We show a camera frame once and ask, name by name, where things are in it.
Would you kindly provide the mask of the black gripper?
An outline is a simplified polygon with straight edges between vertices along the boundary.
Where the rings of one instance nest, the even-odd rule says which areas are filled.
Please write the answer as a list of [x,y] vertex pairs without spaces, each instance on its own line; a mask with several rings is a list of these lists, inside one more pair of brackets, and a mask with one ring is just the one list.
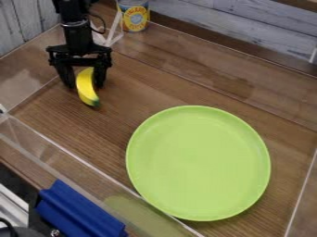
[[57,67],[59,77],[70,89],[76,88],[73,66],[96,67],[94,85],[101,89],[106,83],[108,69],[112,67],[112,48],[94,42],[89,20],[64,23],[62,28],[65,44],[46,48],[50,65]]

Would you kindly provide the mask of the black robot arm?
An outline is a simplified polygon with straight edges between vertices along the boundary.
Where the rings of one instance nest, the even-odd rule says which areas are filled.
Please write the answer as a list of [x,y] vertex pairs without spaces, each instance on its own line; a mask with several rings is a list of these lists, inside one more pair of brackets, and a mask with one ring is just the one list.
[[53,0],[57,13],[61,15],[66,44],[46,48],[49,63],[57,69],[65,85],[76,88],[74,67],[93,67],[93,83],[102,88],[108,78],[108,70],[113,66],[112,48],[98,44],[93,39],[97,32],[90,17],[104,18],[90,11],[98,0]]

